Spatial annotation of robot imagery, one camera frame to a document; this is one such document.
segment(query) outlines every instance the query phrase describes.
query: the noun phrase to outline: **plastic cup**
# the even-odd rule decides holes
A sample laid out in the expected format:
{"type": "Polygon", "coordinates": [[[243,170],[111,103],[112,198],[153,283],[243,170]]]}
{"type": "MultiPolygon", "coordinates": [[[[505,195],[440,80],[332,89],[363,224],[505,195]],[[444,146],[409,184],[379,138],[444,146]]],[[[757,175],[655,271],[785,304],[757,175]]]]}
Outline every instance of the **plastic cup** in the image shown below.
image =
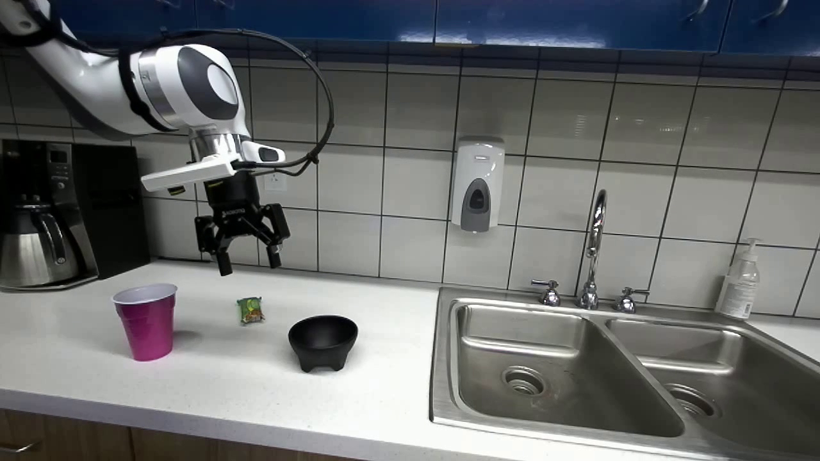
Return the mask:
{"type": "Polygon", "coordinates": [[[136,362],[157,362],[174,349],[174,295],[174,285],[144,285],[112,295],[136,362]]]}

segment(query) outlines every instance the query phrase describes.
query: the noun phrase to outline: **kitchen counter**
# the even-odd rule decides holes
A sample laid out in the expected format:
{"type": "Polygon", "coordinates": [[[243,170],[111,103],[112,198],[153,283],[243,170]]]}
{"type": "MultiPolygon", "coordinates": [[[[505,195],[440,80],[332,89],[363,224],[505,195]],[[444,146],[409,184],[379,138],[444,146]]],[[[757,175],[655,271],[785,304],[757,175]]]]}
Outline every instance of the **kitchen counter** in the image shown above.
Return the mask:
{"type": "MultiPolygon", "coordinates": [[[[427,379],[436,286],[149,265],[69,293],[0,295],[0,408],[352,459],[653,459],[603,446],[432,425],[427,379]],[[176,345],[131,362],[112,293],[172,283],[176,345]],[[258,295],[266,320],[239,326],[258,295]],[[359,341],[344,371],[302,375],[286,331],[348,315],[359,341]]],[[[820,322],[753,320],[820,359],[820,322]]]]}

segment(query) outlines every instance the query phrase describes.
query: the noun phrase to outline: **backsplash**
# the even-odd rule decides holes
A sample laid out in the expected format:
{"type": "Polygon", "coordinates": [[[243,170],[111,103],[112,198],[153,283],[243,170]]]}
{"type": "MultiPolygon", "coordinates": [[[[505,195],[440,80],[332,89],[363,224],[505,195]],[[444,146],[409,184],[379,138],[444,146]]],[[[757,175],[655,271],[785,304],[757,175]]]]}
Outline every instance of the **backsplash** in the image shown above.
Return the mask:
{"type": "MultiPolygon", "coordinates": [[[[589,204],[608,190],[599,295],[645,286],[650,303],[710,307],[735,245],[758,239],[757,313],[820,317],[818,65],[484,49],[317,61],[339,105],[332,140],[302,178],[258,180],[293,227],[286,268],[493,290],[559,279],[577,293],[589,204]],[[445,221],[462,135],[508,149],[490,234],[445,221]]],[[[307,152],[325,117],[312,74],[271,57],[235,70],[254,138],[307,152]]],[[[2,135],[101,140],[21,53],[4,53],[2,76],[2,135]]],[[[147,172],[189,162],[179,135],[136,149],[147,172]]],[[[202,190],[147,195],[147,212],[157,256],[202,258],[202,190]]],[[[266,265],[254,242],[233,242],[230,256],[266,265]]]]}

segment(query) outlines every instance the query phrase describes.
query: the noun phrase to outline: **blue cabinet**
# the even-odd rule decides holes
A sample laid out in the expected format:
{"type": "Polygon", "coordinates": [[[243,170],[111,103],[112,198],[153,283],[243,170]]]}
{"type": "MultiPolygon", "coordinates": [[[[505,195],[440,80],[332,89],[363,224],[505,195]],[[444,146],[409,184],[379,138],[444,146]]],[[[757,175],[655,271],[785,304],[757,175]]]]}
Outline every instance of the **blue cabinet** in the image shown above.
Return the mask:
{"type": "Polygon", "coordinates": [[[436,43],[718,52],[731,0],[440,0],[436,43]]]}
{"type": "Polygon", "coordinates": [[[147,41],[181,29],[254,29],[302,41],[432,43],[436,0],[61,0],[88,41],[147,41]]]}
{"type": "Polygon", "coordinates": [[[719,52],[820,57],[820,2],[735,0],[719,52]]]}

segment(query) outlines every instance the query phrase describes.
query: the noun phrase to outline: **soap dispenser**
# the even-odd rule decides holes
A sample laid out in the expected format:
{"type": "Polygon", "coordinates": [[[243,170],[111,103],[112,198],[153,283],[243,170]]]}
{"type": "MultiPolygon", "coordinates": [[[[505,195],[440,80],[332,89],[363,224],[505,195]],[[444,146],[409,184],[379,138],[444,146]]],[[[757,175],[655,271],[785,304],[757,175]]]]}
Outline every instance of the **soap dispenser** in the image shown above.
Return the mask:
{"type": "Polygon", "coordinates": [[[453,166],[452,224],[486,234],[496,226],[505,144],[499,138],[462,138],[453,166]]]}

